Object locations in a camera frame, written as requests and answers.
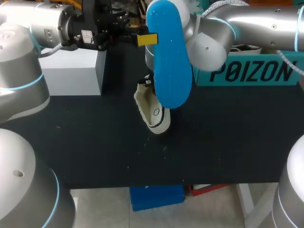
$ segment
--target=silver cylinder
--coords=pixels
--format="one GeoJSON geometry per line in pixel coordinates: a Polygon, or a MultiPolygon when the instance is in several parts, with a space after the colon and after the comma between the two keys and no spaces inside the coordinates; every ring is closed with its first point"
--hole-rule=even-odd
{"type": "Polygon", "coordinates": [[[77,14],[72,6],[31,1],[7,1],[0,6],[0,24],[21,25],[44,48],[69,40],[68,22],[77,14]]]}
{"type": "Polygon", "coordinates": [[[276,227],[304,227],[304,137],[293,146],[276,190],[272,217],[276,227]]]}
{"type": "Polygon", "coordinates": [[[49,91],[27,28],[0,26],[0,123],[47,106],[49,91]]]}
{"type": "Polygon", "coordinates": [[[277,50],[294,50],[298,30],[298,50],[304,50],[304,16],[301,6],[252,7],[225,5],[208,14],[229,23],[237,34],[236,42],[277,50]]]}
{"type": "MultiPolygon", "coordinates": [[[[190,37],[192,28],[195,27],[196,17],[191,16],[184,34],[190,37]]],[[[235,34],[230,26],[213,19],[201,18],[198,33],[187,42],[187,52],[191,64],[204,71],[219,69],[226,61],[232,45],[235,42],[235,34]]]]}
{"type": "Polygon", "coordinates": [[[0,136],[0,158],[5,161],[0,181],[7,188],[0,190],[6,197],[0,207],[0,227],[72,228],[74,201],[55,173],[35,158],[20,135],[0,129],[0,136]]]}

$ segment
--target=sticker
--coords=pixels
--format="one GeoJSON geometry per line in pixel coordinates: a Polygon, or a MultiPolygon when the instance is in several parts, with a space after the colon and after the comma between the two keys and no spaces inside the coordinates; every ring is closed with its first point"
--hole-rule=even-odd
{"type": "Polygon", "coordinates": [[[93,38],[92,31],[81,30],[81,33],[82,33],[82,38],[84,40],[84,43],[86,43],[86,44],[94,43],[94,41],[92,40],[92,38],[93,38]]]}
{"type": "MultiPolygon", "coordinates": [[[[299,67],[301,65],[297,60],[293,60],[292,63],[299,67]]],[[[217,71],[197,70],[196,75],[199,86],[284,86],[295,85],[301,77],[284,61],[275,59],[270,61],[228,60],[217,71]]]]}

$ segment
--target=blue box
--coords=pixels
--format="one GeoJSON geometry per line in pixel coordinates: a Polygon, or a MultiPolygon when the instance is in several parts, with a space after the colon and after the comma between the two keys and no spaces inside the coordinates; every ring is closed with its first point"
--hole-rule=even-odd
{"type": "Polygon", "coordinates": [[[133,211],[157,208],[177,203],[185,199],[183,186],[130,187],[133,211]]]}
{"type": "MultiPolygon", "coordinates": [[[[283,53],[304,69],[304,53],[283,53]]],[[[194,67],[193,72],[198,86],[294,86],[301,77],[276,54],[228,55],[217,71],[205,72],[194,67]]]]}

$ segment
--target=red object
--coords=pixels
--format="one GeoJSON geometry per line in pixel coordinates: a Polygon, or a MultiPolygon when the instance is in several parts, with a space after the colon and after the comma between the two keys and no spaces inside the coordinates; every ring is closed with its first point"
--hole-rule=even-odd
{"type": "Polygon", "coordinates": [[[194,190],[192,188],[192,186],[189,186],[189,189],[190,189],[193,196],[198,196],[198,195],[204,194],[206,192],[210,192],[210,191],[213,191],[213,190],[216,190],[216,189],[223,188],[223,187],[228,186],[228,185],[230,185],[230,184],[216,184],[216,185],[206,186],[202,189],[197,189],[197,190],[194,190]]]}
{"type": "Polygon", "coordinates": [[[249,0],[250,6],[292,6],[292,0],[249,0]]]}

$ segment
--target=white sneaker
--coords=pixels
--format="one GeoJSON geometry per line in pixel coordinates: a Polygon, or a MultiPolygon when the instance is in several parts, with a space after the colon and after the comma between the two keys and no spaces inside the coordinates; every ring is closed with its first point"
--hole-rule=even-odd
{"type": "MultiPolygon", "coordinates": [[[[150,84],[149,76],[145,77],[147,84],[150,84]]],[[[154,134],[165,132],[171,123],[170,109],[165,108],[156,98],[152,86],[137,84],[134,99],[142,115],[143,121],[154,134]]]]}

